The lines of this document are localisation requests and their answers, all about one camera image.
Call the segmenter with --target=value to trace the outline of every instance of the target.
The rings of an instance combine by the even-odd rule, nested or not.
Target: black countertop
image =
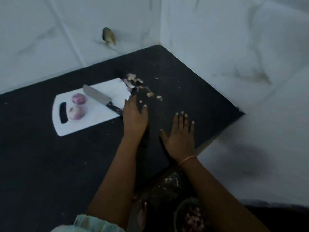
[[[137,74],[163,101],[148,98],[149,127],[137,157],[136,189],[174,162],[159,139],[176,112],[195,121],[196,147],[243,113],[162,46],[152,46],[0,95],[0,231],[48,231],[85,211],[123,136],[122,119],[59,137],[52,124],[57,94]]]

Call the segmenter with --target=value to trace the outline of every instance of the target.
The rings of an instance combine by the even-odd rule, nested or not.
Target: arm
[[[124,136],[86,214],[126,229],[133,198],[136,152],[148,123],[147,106],[139,113],[136,96],[125,100]]]
[[[160,136],[164,146],[178,164],[187,157],[194,156],[193,132],[194,122],[189,130],[187,114],[178,118],[177,113],[170,137],[161,130]],[[269,231],[203,167],[197,158],[185,160],[181,168],[189,178],[204,212],[217,231]]]

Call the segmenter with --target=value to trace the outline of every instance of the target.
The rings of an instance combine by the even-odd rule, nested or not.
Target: hand
[[[137,109],[136,95],[130,96],[129,100],[125,99],[123,113],[124,136],[130,140],[141,141],[141,138],[147,128],[148,111],[145,104],[141,113]]]
[[[166,132],[161,129],[160,137],[163,144],[168,151],[168,154],[180,164],[185,158],[194,156],[194,121],[191,123],[189,130],[188,115],[183,112],[178,120],[178,113],[176,113],[171,135],[168,137]]]

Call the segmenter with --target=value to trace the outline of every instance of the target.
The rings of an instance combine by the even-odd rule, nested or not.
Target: cutting board handle hole
[[[68,121],[68,117],[66,115],[66,103],[61,103],[59,106],[59,116],[61,124],[65,124]]]

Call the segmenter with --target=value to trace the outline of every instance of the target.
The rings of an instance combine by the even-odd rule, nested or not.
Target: tile grout line
[[[46,1],[47,7],[51,11],[51,13],[52,13],[52,15],[55,19],[57,27],[59,27],[60,31],[63,33],[64,38],[66,39],[67,44],[69,45],[69,48],[71,49],[71,51],[74,54],[77,61],[79,62],[80,66],[87,67],[87,63],[85,62],[82,54],[78,50],[78,47],[77,47],[73,37],[71,36],[70,31],[68,30],[66,24],[61,19],[61,14],[57,9],[57,4],[55,3],[54,0],[45,0],[45,1]]]

